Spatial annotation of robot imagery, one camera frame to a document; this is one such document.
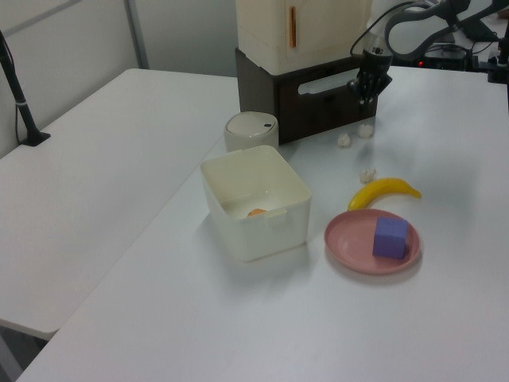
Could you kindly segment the black Franka gripper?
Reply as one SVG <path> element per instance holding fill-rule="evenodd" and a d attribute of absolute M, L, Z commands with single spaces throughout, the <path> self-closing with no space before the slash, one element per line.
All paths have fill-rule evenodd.
<path fill-rule="evenodd" d="M 388 70 L 391 64 L 391 55 L 363 51 L 359 72 L 354 80 L 347 83 L 348 90 L 354 96 L 359 96 L 361 107 L 368 107 L 390 84 L 392 78 Z"/>

